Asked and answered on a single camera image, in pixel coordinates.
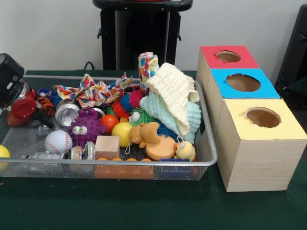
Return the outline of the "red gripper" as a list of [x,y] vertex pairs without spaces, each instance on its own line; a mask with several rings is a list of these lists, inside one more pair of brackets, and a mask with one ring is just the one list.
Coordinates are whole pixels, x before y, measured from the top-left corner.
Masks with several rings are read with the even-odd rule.
[[40,121],[43,125],[54,128],[49,115],[36,105],[36,92],[34,90],[22,90],[17,98],[13,101],[11,112],[17,119],[28,119]]

